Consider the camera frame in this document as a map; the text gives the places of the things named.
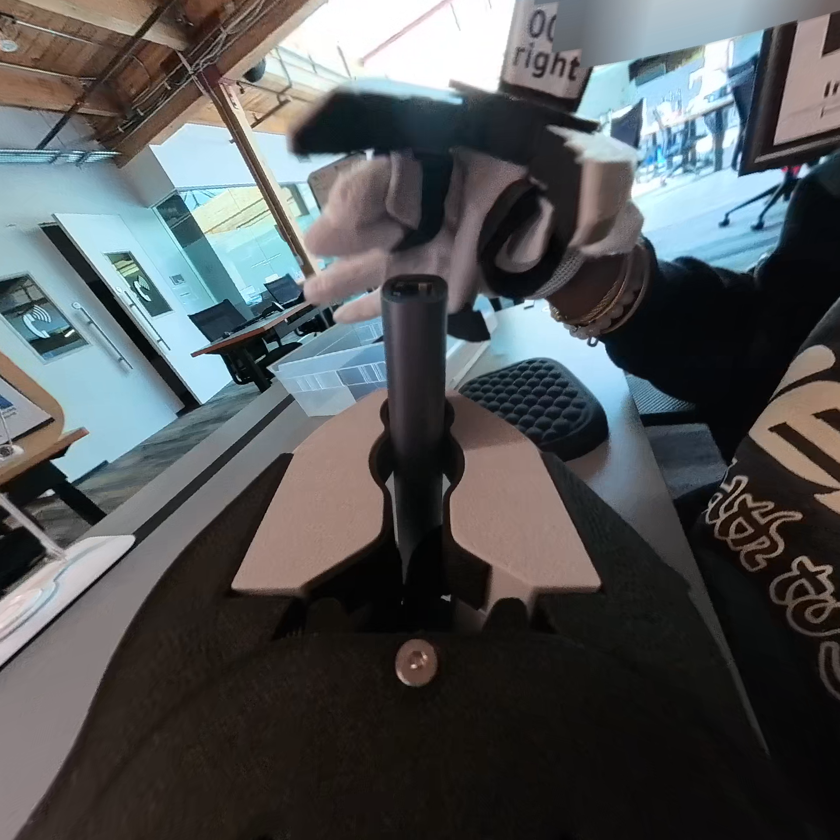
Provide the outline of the person's black printed shirt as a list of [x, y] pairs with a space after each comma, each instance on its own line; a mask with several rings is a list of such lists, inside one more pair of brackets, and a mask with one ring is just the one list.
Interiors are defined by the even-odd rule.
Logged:
[[838, 838], [839, 321], [804, 341], [695, 530], [703, 573], [773, 761]]

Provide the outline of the person's right forearm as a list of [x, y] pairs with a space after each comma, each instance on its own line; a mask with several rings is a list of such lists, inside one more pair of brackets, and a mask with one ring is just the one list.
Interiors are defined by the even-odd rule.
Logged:
[[798, 182], [755, 271], [663, 261], [640, 238], [629, 255], [586, 260], [549, 303], [560, 322], [594, 329], [623, 371], [693, 404], [730, 459], [838, 293], [835, 151]]

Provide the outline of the grey usb hub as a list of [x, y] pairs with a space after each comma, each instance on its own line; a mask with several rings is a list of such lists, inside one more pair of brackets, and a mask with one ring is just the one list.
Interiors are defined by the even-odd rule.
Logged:
[[447, 288], [429, 275], [381, 293], [396, 544], [404, 569], [443, 513]]

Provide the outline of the white plastic bin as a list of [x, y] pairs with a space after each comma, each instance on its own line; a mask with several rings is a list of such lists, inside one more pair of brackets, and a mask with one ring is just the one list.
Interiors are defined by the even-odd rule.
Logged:
[[392, 353], [393, 337], [380, 318], [337, 324], [269, 369], [308, 416], [328, 417], [379, 390], [418, 407], [421, 397], [442, 396], [463, 382], [490, 347], [436, 330], [407, 343], [399, 332]]

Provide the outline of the black flat pouch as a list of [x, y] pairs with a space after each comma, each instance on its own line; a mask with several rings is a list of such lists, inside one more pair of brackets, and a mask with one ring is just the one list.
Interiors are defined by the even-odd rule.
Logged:
[[447, 334], [449, 337], [468, 343], [490, 341], [490, 330], [484, 315], [473, 308], [465, 308], [447, 315]]

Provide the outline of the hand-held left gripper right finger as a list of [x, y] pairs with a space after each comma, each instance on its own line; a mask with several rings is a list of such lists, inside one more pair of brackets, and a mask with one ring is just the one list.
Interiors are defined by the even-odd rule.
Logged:
[[446, 496], [452, 594], [475, 610], [602, 587], [538, 447], [514, 426], [451, 392], [456, 477]]

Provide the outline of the black red office chair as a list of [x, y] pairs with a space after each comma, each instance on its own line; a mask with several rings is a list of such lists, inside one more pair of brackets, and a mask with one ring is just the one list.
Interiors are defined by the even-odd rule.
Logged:
[[756, 217], [755, 221], [750, 226], [750, 229], [756, 233], [764, 230], [765, 218], [768, 212], [778, 202], [788, 203], [791, 200], [793, 191], [798, 182], [801, 180], [801, 174], [804, 168], [805, 166], [803, 164], [782, 167], [782, 181], [779, 182], [778, 185], [776, 185], [775, 187], [767, 188], [758, 195], [752, 196], [750, 199], [727, 210], [726, 213], [724, 213], [721, 220], [718, 222], [719, 228], [729, 227], [732, 221], [732, 216], [740, 212], [744, 208], [756, 203], [762, 203], [762, 209], [759, 215]]

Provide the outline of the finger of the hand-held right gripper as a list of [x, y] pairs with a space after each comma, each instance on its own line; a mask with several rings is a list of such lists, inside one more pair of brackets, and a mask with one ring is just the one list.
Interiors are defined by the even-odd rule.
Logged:
[[463, 95], [382, 78], [334, 87], [290, 126], [298, 157], [411, 151], [443, 154], [455, 145]]

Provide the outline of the wooden office desk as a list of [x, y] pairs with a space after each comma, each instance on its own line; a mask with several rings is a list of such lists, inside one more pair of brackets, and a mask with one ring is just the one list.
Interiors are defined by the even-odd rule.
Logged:
[[265, 354], [259, 355], [256, 348], [257, 342], [265, 344], [266, 336], [270, 333], [281, 340], [311, 319], [318, 319], [327, 329], [329, 327], [328, 312], [330, 312], [329, 306], [314, 307], [304, 302], [235, 330], [194, 351], [191, 356], [193, 358], [204, 355], [220, 356], [236, 383], [253, 384], [259, 392], [264, 393], [270, 389], [275, 380], [274, 375], [268, 370], [269, 364], [272, 363], [269, 359], [272, 351], [268, 350]]

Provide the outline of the gold dark wall picture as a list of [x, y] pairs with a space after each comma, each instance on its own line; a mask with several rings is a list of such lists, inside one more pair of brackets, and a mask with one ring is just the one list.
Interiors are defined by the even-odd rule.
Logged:
[[173, 312], [170, 302], [131, 252], [111, 252], [105, 256], [146, 317], [156, 319]]

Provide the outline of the person's right hand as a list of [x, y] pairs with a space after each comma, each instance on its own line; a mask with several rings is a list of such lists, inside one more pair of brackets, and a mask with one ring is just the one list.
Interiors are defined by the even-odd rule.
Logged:
[[583, 339], [617, 331], [638, 310], [650, 285], [651, 258], [642, 238], [643, 215], [631, 197], [630, 149], [601, 136], [600, 150], [571, 143], [582, 164], [577, 193], [537, 196], [534, 209], [512, 225], [493, 259], [480, 265], [482, 230], [511, 220], [515, 190], [534, 186], [528, 170], [468, 149], [447, 163], [443, 219], [426, 243], [419, 234], [427, 167], [410, 153], [376, 155], [339, 176], [306, 243], [315, 256], [336, 258], [306, 281], [315, 305], [342, 302], [336, 322], [382, 314], [382, 288], [401, 276], [434, 276], [448, 287], [448, 313], [472, 311], [487, 298], [545, 299], [553, 317]]

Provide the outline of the black framed tag sign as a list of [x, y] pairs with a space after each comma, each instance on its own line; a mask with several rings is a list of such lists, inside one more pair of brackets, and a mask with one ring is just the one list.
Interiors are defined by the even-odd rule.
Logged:
[[839, 144], [839, 12], [766, 28], [739, 175], [805, 165]]

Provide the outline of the long wooden table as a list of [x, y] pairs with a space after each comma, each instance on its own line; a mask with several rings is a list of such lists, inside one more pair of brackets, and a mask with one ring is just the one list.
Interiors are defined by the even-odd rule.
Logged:
[[88, 525], [98, 524], [105, 519], [106, 513], [55, 465], [73, 444], [89, 435], [88, 430], [84, 427], [70, 430], [49, 444], [45, 434], [46, 429], [41, 429], [22, 438], [17, 444], [22, 451], [2, 459], [2, 492], [21, 511], [51, 493]]

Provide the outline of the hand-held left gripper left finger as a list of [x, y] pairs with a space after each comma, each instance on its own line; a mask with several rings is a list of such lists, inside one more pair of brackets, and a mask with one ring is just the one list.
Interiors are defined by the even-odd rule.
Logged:
[[234, 592], [305, 597], [371, 553], [396, 548], [392, 500], [375, 475], [386, 397], [365, 396], [296, 447]]

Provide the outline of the black bumpy round mat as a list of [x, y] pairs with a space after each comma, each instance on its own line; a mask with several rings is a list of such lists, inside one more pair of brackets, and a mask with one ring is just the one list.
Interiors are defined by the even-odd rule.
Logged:
[[598, 399], [555, 360], [524, 360], [479, 375], [458, 392], [563, 462], [594, 452], [609, 436]]

